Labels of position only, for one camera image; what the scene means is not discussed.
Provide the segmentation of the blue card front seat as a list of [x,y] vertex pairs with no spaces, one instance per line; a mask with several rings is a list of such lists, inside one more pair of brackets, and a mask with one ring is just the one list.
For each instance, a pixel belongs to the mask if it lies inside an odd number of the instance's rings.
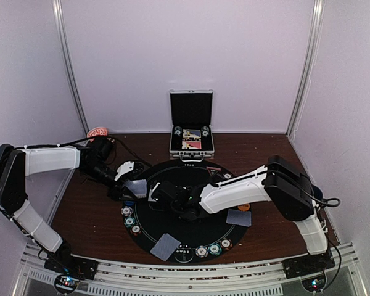
[[162,261],[167,261],[181,242],[168,233],[164,233],[150,250],[150,253]]

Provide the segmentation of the orange chips front seat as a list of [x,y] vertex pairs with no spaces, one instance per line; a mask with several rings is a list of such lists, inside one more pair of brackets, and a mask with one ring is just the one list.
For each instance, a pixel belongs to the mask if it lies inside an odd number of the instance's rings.
[[220,241],[220,246],[223,250],[230,250],[232,248],[231,239],[224,238]]

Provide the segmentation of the green chips seat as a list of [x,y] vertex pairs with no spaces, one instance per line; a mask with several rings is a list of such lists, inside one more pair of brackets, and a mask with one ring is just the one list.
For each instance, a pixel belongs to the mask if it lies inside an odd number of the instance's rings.
[[133,225],[135,225],[135,219],[131,216],[126,217],[124,219],[124,225],[126,228],[131,228]]
[[218,256],[222,252],[220,244],[210,244],[208,246],[208,252],[210,255]]

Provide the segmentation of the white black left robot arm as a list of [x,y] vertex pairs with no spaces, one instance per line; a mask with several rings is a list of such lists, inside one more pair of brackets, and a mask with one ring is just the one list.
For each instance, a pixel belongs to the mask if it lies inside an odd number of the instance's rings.
[[51,193],[59,178],[78,170],[103,184],[113,200],[135,200],[146,194],[142,181],[136,181],[148,162],[133,151],[133,160],[113,169],[107,159],[119,140],[94,136],[63,144],[15,147],[0,145],[0,211],[26,236],[52,256],[53,265],[64,274],[76,269],[68,242],[47,222],[47,211],[35,207],[39,193]]

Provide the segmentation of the orange big blind button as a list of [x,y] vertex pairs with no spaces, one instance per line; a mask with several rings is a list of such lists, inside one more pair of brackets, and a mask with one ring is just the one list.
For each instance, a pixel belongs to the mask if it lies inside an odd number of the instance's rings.
[[246,212],[246,211],[249,211],[250,210],[250,205],[249,204],[243,204],[243,205],[239,205],[238,206],[238,209],[242,212]]

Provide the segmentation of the blue card seat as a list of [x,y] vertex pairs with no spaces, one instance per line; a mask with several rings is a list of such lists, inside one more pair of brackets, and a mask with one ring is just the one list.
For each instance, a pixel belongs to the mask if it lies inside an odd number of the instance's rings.
[[150,250],[150,253],[162,261],[167,261],[181,242],[168,233],[164,233]]
[[249,227],[252,225],[252,212],[229,209],[226,222],[227,224]]

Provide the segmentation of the clear round dealer button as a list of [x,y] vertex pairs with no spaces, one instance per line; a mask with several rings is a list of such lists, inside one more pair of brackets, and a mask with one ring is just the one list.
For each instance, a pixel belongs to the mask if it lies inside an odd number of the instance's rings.
[[174,258],[177,262],[186,264],[190,263],[194,257],[194,252],[189,245],[181,244],[174,252]]

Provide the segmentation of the red black triangle marker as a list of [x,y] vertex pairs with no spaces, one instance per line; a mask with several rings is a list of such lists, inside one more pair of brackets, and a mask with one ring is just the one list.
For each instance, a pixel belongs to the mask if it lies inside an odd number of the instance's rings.
[[215,166],[207,166],[206,167],[209,175],[211,178],[219,178],[221,173],[221,168]]

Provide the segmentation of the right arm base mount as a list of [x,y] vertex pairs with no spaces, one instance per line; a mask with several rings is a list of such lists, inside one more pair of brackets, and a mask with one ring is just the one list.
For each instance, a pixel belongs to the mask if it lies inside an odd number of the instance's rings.
[[335,267],[330,248],[318,255],[303,255],[300,257],[288,258],[282,261],[283,270],[287,279],[307,276],[320,273],[326,269]]

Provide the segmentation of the blue white chips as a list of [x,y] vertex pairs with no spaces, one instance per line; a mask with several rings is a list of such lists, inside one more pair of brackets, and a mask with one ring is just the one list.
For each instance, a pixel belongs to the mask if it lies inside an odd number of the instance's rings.
[[133,208],[132,207],[129,207],[129,206],[124,206],[122,209],[121,209],[121,214],[123,217],[129,217],[133,214]]
[[201,245],[201,246],[198,246],[195,248],[195,254],[199,257],[199,258],[206,258],[209,254],[208,252],[208,249]]

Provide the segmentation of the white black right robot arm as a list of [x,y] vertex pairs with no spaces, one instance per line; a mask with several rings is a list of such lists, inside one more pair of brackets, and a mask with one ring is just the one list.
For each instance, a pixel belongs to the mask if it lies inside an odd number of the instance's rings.
[[319,212],[341,203],[337,197],[324,198],[306,174],[278,155],[250,173],[225,181],[207,181],[193,187],[157,182],[150,187],[149,198],[187,221],[243,204],[272,202],[298,228],[309,253],[303,265],[312,273],[327,263],[327,230]]

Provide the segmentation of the green chips front seat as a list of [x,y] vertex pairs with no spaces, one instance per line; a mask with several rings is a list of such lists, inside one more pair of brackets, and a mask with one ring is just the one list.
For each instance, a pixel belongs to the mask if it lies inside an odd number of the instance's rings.
[[218,256],[222,252],[220,244],[210,244],[208,246],[208,252],[210,255]]

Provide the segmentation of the grey blue card deck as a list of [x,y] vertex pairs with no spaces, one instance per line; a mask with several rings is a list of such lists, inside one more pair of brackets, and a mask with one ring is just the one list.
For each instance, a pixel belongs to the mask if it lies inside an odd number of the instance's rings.
[[146,198],[147,181],[145,179],[127,181],[124,187],[127,187],[138,199]]

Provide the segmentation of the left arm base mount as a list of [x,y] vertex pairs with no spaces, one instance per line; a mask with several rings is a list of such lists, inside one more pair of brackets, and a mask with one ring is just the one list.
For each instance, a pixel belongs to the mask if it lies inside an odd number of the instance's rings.
[[37,242],[37,244],[47,254],[47,259],[45,259],[44,263],[45,269],[81,280],[93,280],[95,278],[98,262],[72,255],[71,246],[66,240],[61,241],[59,248],[55,252],[49,251],[40,242]]

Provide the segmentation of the blue white chips front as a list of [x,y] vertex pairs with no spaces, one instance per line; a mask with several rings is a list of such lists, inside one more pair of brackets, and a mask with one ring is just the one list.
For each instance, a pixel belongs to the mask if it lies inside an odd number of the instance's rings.
[[199,257],[199,258],[206,258],[209,254],[208,252],[208,249],[201,245],[201,246],[198,246],[195,248],[195,254]]

